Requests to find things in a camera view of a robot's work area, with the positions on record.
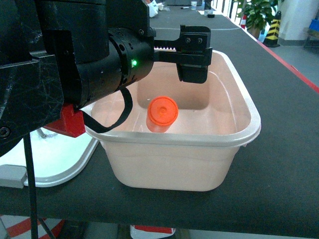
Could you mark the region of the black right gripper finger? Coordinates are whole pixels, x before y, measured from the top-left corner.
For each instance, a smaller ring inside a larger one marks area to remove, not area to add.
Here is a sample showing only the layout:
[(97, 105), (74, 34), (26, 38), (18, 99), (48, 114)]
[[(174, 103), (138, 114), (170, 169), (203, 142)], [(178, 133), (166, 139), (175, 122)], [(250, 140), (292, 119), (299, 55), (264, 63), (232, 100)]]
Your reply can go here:
[(155, 62), (175, 63), (179, 80), (205, 83), (211, 64), (211, 30), (206, 26), (180, 26), (176, 40), (155, 40)]

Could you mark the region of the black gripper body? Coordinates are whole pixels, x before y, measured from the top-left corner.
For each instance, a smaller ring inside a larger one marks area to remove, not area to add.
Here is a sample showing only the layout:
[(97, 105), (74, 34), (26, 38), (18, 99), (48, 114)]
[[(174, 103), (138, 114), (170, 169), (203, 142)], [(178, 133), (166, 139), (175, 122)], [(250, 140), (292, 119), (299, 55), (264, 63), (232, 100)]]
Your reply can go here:
[(141, 0), (107, 0), (107, 56), (104, 94), (144, 78), (153, 66), (155, 31)]

